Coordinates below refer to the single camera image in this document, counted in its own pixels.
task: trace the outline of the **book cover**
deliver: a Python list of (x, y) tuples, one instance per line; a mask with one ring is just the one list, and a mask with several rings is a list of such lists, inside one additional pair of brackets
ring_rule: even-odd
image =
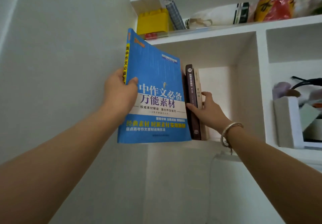
[[(195, 88), (195, 75), (194, 75), (194, 69), (191, 64), (186, 65), (185, 73), (186, 73), (186, 77), (187, 77), (189, 103), (193, 104), (195, 107), (198, 107), (196, 88)], [(198, 117), (196, 117), (196, 115), (194, 113), (190, 113), (189, 116), (190, 116), (190, 123), (189, 124), (190, 124), (191, 138), (194, 140), (201, 140), (199, 119), (198, 119)]]
[(127, 33), (123, 81), (139, 79), (138, 97), (118, 129), (118, 143), (190, 141), (180, 59)]
[[(195, 86), (196, 86), (196, 96), (197, 96), (197, 105), (198, 109), (203, 108), (202, 104), (202, 90), (201, 90), (201, 83), (200, 83), (200, 77), (199, 77), (199, 69), (194, 69), (194, 74), (195, 74)], [(201, 135), (201, 140), (208, 140), (209, 139), (209, 128), (203, 124), (201, 121), (200, 122), (200, 135)]]

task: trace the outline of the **hand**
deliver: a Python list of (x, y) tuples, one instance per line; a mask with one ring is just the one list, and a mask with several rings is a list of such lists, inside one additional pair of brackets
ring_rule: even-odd
[(198, 109), (194, 105), (187, 103), (187, 108), (191, 110), (206, 126), (215, 129), (220, 134), (223, 130), (232, 123), (218, 104), (212, 100), (212, 94), (209, 92), (202, 92), (206, 99), (203, 103), (203, 108)]
[(104, 86), (103, 110), (116, 113), (121, 124), (126, 115), (133, 108), (138, 96), (138, 78), (132, 78), (128, 85), (123, 82), (123, 68), (114, 72), (106, 81)]

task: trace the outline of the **yellow box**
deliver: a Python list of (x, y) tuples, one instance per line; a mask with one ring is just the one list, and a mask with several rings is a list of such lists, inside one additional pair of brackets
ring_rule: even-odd
[(137, 34), (149, 34), (173, 31), (167, 9), (141, 13), (138, 18)]

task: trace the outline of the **silver bangle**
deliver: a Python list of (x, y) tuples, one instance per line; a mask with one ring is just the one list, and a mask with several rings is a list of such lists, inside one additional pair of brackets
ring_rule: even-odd
[(234, 126), (241, 126), (242, 128), (244, 128), (243, 124), (241, 124), (240, 122), (233, 122), (231, 124), (229, 124), (223, 131), (221, 137), (220, 137), (220, 143), (224, 146), (224, 147), (227, 147), (227, 148), (230, 148), (230, 153), (232, 154), (232, 147), (227, 139), (227, 133), (229, 131), (229, 129), (231, 129), (232, 127)]

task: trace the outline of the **checkered cloth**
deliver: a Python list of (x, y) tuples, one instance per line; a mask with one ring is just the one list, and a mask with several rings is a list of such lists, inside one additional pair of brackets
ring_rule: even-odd
[(182, 21), (182, 17), (179, 13), (177, 6), (173, 0), (164, 0), (166, 8), (169, 12), (170, 19), (172, 21), (175, 30), (185, 29), (185, 25)]

